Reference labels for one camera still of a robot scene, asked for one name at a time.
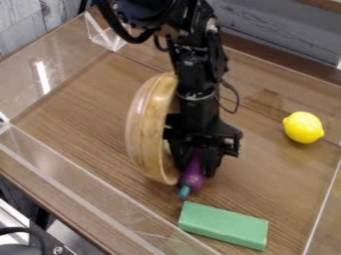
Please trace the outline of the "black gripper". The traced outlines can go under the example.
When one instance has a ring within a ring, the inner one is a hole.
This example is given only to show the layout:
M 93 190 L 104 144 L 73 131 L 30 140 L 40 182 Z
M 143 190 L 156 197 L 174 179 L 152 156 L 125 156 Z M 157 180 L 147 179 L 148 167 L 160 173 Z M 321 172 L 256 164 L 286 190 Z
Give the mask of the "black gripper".
M 211 178 L 220 166 L 223 155 L 238 157 L 242 131 L 219 116 L 219 101 L 210 96 L 199 101 L 179 100 L 179 113 L 167 114 L 164 139 L 169 143 L 169 165 L 180 175 L 191 158 L 192 148 L 206 148 L 202 174 Z

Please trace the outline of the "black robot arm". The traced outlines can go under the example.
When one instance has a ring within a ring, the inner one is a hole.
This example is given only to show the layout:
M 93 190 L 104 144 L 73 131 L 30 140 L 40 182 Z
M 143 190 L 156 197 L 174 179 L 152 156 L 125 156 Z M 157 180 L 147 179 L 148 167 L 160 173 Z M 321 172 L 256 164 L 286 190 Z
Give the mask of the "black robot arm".
M 97 0 L 99 11 L 119 37 L 131 44 L 152 40 L 169 54 L 178 112 L 161 119 L 160 140 L 169 159 L 184 169 L 196 148 L 200 174 L 212 177 L 227 155 L 238 156 L 239 129 L 219 117 L 219 88 L 227 86 L 227 56 L 212 7 L 206 0 Z

